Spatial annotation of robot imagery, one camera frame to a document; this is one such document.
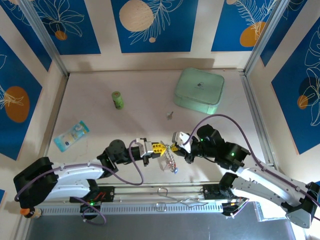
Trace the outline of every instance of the light green lunch box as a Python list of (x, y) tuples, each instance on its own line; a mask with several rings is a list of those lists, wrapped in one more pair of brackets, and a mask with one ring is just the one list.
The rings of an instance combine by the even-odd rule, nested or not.
[(221, 75), (186, 68), (175, 88), (173, 101), (187, 109), (214, 114), (222, 98), (224, 83)]

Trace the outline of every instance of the plastic packet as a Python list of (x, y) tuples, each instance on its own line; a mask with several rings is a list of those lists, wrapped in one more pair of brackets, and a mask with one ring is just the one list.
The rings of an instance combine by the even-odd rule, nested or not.
[(74, 144), (78, 139), (89, 132), (89, 128), (85, 125), (83, 121), (80, 121), (67, 132), (57, 136), (53, 141), (61, 152), (67, 150), (72, 144)]

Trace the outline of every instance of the wire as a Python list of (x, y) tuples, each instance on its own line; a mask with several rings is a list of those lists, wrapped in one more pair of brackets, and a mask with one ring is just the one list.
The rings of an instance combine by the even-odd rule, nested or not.
[(93, 221), (89, 221), (88, 219), (85, 219), (85, 213), (89, 211), (89, 208), (87, 208), (86, 210), (83, 211), (82, 213), (82, 218), (83, 218), (83, 221), (88, 223), (88, 224), (91, 224), (91, 225), (97, 225), (97, 226), (102, 226), (102, 225), (105, 225), (107, 223), (107, 219), (106, 217), (102, 214), (102, 212), (100, 212), (96, 207), (94, 206), (91, 206), (88, 202), (86, 202), (85, 200), (81, 199), (80, 197), (74, 197), (75, 199), (77, 199), (78, 201), (82, 202), (83, 204), (87, 205), (90, 209), (94, 210), (97, 214), (99, 214), (102, 219), (103, 219), (103, 223), (96, 223), (96, 222), (93, 222)]
[(207, 158), (207, 157), (205, 157), (205, 156), (204, 156), (203, 158), (204, 158), (205, 160), (207, 160), (207, 161), (211, 162), (211, 163), (214, 163), (214, 164), (216, 163), (215, 161), (210, 160), (209, 158)]
[(231, 122), (233, 122), (237, 127), (238, 129), (240, 130), (248, 148), (249, 148), (249, 151), (251, 152), (251, 155), (255, 161), (255, 163), (261, 168), (263, 169), (265, 172), (269, 173), (270, 175), (272, 175), (273, 177), (283, 181), (284, 183), (288, 184), (290, 187), (294, 188), (297, 192), (300, 192), (302, 193), (303, 195), (305, 195), (307, 198), (309, 198), (312, 202), (314, 202), (314, 204), (316, 204), (319, 208), (320, 208), (320, 203), (315, 200), (310, 194), (308, 194), (307, 192), (303, 191), (302, 189), (300, 189), (297, 185), (291, 183), (290, 181), (284, 179), (283, 177), (281, 176), (278, 176), (277, 174), (273, 173), (272, 171), (270, 171), (269, 169), (265, 168), (262, 164), (261, 164), (261, 161), (257, 158), (257, 156), (255, 155), (250, 143), (249, 143), (249, 140), (244, 132), (244, 130), (241, 128), (241, 126), (231, 117), (227, 116), (227, 115), (224, 115), (224, 114), (212, 114), (210, 116), (207, 116), (205, 117), (204, 119), (202, 119), (196, 126), (195, 128), (192, 130), (188, 140), (183, 144), (184, 146), (186, 144), (188, 144), (192, 138), (192, 136), (195, 134), (195, 131), (198, 129), (198, 127), (200, 126), (200, 124), (202, 124), (204, 121), (210, 119), (210, 118), (213, 118), (213, 117), (223, 117), (223, 118), (226, 118), (226, 119), (229, 119)]
[(237, 212), (235, 212), (235, 213), (233, 214), (233, 217), (235, 217), (238, 213), (240, 213), (240, 212), (245, 208), (245, 206), (246, 206), (248, 203), (249, 203), (249, 199), (247, 199), (247, 200), (244, 202), (244, 204), (242, 204), (242, 205), (238, 208)]
[[(72, 169), (72, 168), (79, 168), (79, 167), (96, 167), (96, 168), (102, 168), (102, 169), (105, 169), (107, 170), (108, 172), (110, 172), (112, 175), (114, 175), (117, 179), (119, 179), (120, 181), (124, 182), (125, 184), (130, 184), (130, 185), (134, 185), (134, 186), (140, 186), (144, 183), (144, 176), (140, 170), (140, 168), (138, 167), (135, 159), (134, 159), (134, 156), (132, 155), (132, 152), (131, 152), (131, 148), (132, 148), (132, 145), (136, 143), (136, 140), (133, 140), (132, 142), (130, 142), (129, 144), (129, 148), (128, 148), (128, 151), (129, 151), (129, 156), (130, 156), (130, 159), (132, 161), (132, 163), (134, 164), (136, 170), (138, 171), (140, 177), (141, 177), (141, 182), (139, 183), (134, 183), (134, 182), (130, 182), (130, 181), (127, 181), (127, 180), (124, 180), (122, 177), (118, 176), (114, 171), (112, 171), (110, 168), (106, 167), (106, 166), (102, 166), (102, 165), (99, 165), (99, 164), (95, 164), (95, 163), (81, 163), (81, 164), (72, 164), (72, 165), (64, 165), (62, 167), (56, 167), (56, 168), (53, 168), (51, 170), (48, 170), (38, 176), (36, 176), (34, 179), (32, 179), (30, 182), (28, 182), (25, 186), (23, 186), (20, 191), (18, 191), (18, 193), (15, 195), (14, 197), (14, 200), (16, 202), (19, 202), (19, 196), (27, 189), (29, 188), (35, 181), (37, 181), (38, 179), (48, 175), (48, 174), (51, 174), (53, 172), (56, 172), (56, 171), (62, 171), (62, 170), (66, 170), (66, 169)], [(75, 199), (79, 200), (80, 202), (88, 205), (88, 207), (90, 207), (91, 209), (93, 209), (94, 211), (96, 211), (99, 215), (102, 216), (102, 218), (105, 219), (105, 217), (102, 215), (102, 213), (96, 209), (94, 206), (91, 206), (89, 203), (87, 203), (86, 201), (82, 200), (81, 198), (79, 197), (74, 197)]]

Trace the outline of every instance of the green can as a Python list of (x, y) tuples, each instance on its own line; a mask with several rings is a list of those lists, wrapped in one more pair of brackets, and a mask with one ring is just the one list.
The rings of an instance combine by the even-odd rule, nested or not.
[(124, 101), (119, 91), (112, 93), (112, 100), (116, 109), (122, 109), (124, 107)]

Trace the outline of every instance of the white wall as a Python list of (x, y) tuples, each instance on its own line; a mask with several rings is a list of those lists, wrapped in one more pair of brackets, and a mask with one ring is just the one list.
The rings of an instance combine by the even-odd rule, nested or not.
[[(279, 169), (305, 183), (320, 181), (320, 145), (297, 153), (271, 81), (319, 17), (319, 0), (308, 0), (267, 66), (259, 60), (249, 76)], [(320, 239), (320, 223), (314, 220), (308, 232)]]
[(191, 52), (122, 54), (110, 0), (85, 0), (99, 55), (64, 55), (70, 72), (170, 70), (195, 67), (242, 69), (251, 51), (211, 52), (224, 0), (199, 0)]
[(0, 208), (0, 239), (9, 240), (16, 232), (20, 217), (20, 205), (14, 202), (16, 189), (13, 178), (38, 159), (62, 75), (54, 63), (51, 64), (49, 72), (46, 71), (1, 7), (0, 36), (42, 85), (42, 91), (17, 161), (0, 154), (0, 189), (6, 191)]

